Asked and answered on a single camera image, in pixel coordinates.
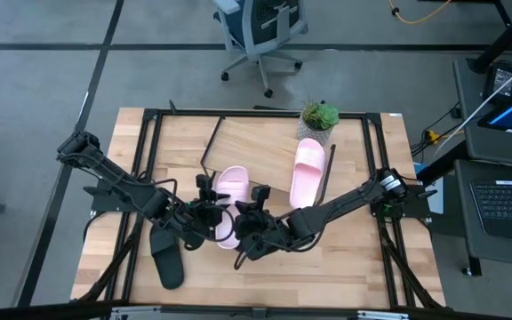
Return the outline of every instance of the gray carpet floor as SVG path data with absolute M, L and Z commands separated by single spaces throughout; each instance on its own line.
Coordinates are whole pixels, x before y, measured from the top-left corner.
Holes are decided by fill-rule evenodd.
M 0 43 L 101 44 L 116 0 L 0 0 Z M 414 20 L 439 5 L 395 0 Z M 512 18 L 512 1 L 504 1 Z M 489 44 L 505 29 L 491 4 L 450 4 L 417 26 L 395 20 L 383 0 L 306 1 L 309 33 L 296 44 Z M 219 44 L 208 0 L 126 0 L 114 44 Z M 289 52 L 292 66 L 270 61 L 274 98 L 266 99 L 258 69 L 246 64 L 222 83 L 231 56 L 220 50 L 110 52 L 86 129 L 108 147 L 120 107 L 301 108 L 328 100 L 346 111 L 400 112 L 410 140 L 457 101 L 452 61 L 475 52 Z M 59 164 L 56 147 L 72 132 L 98 59 L 97 51 L 0 51 L 0 308 L 16 302 Z M 512 54 L 504 56 L 512 60 Z M 455 121 L 436 126 L 446 130 Z M 433 152 L 424 162 L 430 163 Z M 91 177 L 74 172 L 33 303 L 67 301 L 82 248 Z M 448 306 L 512 316 L 512 265 L 484 261 L 484 276 L 467 278 L 463 239 L 435 236 L 435 254 Z M 195 318 L 201 316 L 171 316 Z

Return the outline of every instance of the plant pot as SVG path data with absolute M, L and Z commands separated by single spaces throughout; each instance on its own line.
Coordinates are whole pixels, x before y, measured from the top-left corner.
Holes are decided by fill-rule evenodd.
M 298 125 L 299 140 L 311 138 L 319 142 L 320 145 L 324 146 L 327 140 L 329 139 L 329 136 L 331 135 L 332 131 L 333 127 L 323 131 L 313 130 L 308 126 L 308 124 L 306 124 L 305 121 L 303 121 L 303 113 L 300 115 L 300 124 Z

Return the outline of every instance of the chair backrest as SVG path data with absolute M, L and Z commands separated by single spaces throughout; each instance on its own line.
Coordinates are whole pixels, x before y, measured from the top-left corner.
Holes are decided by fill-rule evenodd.
M 303 0 L 240 0 L 248 54 L 275 50 L 307 27 Z

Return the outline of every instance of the black desk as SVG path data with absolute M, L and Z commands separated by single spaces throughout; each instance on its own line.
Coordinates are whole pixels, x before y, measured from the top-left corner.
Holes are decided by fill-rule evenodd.
M 453 62 L 461 114 L 467 119 L 483 102 L 480 93 L 485 87 L 486 75 L 479 75 L 471 69 L 465 59 Z M 455 160 L 479 159 L 497 163 L 512 164 L 512 133 L 483 128 L 477 125 L 478 119 L 492 110 L 488 105 L 470 121 L 465 129 L 465 140 L 453 147 L 434 163 L 420 171 L 418 180 L 425 186 L 453 170 Z
M 457 183 L 457 186 L 454 187 L 457 187 L 459 198 L 445 198 L 444 202 L 448 205 L 459 204 L 464 224 L 463 230 L 468 249 L 469 265 L 470 269 L 473 269 L 472 274 L 474 276 L 481 274 L 479 259 L 512 263 L 512 240 L 485 234 L 469 188 L 469 183 L 473 180 L 512 180 L 512 167 L 464 160 L 455 161 L 454 167 Z M 444 217 L 448 215 L 455 216 L 455 213 L 458 213 L 448 212 L 447 207 L 446 205 Z M 457 208 L 457 205 L 451 205 L 450 207 Z

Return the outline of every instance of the potted plant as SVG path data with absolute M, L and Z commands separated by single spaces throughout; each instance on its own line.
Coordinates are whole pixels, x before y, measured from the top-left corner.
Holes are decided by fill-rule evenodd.
M 311 138 L 322 146 L 339 123 L 339 110 L 331 105 L 309 102 L 301 112 L 298 139 Z

